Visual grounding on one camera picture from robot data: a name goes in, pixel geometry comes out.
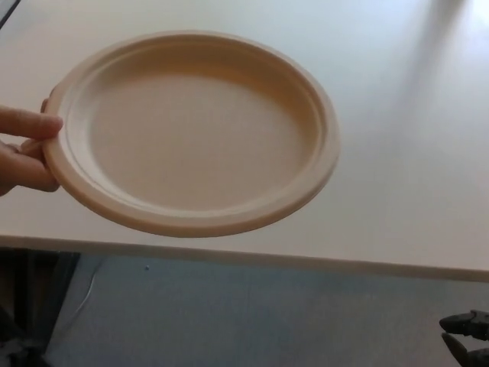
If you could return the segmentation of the robot black right hand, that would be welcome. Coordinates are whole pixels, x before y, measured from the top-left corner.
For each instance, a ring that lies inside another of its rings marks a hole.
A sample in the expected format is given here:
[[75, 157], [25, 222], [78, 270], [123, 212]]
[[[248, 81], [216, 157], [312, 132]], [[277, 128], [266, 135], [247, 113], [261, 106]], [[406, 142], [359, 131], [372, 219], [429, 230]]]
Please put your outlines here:
[[488, 341], [488, 313], [471, 310], [444, 317], [439, 321], [442, 340], [457, 363], [462, 367], [488, 367], [488, 348], [468, 351], [455, 335], [470, 336]]

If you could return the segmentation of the person's bare hand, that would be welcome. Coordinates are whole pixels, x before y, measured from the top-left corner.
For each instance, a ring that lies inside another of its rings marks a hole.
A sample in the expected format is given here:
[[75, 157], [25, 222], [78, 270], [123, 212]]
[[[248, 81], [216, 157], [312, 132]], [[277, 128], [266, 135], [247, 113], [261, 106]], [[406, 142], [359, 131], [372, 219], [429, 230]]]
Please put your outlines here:
[[55, 138], [63, 120], [43, 111], [1, 107], [1, 133], [25, 138], [22, 145], [1, 143], [1, 195], [16, 187], [54, 192], [59, 184], [45, 163], [42, 144]]

